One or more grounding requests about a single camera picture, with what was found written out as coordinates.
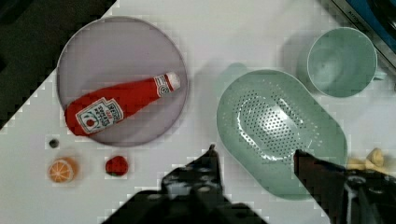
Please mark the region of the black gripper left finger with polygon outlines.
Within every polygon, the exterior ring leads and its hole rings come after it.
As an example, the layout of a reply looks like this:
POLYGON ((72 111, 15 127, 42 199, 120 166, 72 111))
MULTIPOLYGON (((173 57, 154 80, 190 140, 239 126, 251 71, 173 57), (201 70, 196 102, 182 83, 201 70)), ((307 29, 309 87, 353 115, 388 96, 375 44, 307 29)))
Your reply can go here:
POLYGON ((159 190, 137 192, 102 224, 267 224, 223 193, 219 154, 211 145, 198 159, 163 177, 159 190))

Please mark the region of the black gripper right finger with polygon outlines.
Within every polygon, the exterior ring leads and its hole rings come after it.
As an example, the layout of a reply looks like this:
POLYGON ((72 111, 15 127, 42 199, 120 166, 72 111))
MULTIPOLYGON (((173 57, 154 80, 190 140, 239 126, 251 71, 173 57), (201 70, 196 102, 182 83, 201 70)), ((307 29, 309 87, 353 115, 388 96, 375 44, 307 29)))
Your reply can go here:
POLYGON ((348 170, 300 149, 294 173, 331 224, 396 224, 395 178, 375 170, 348 170))

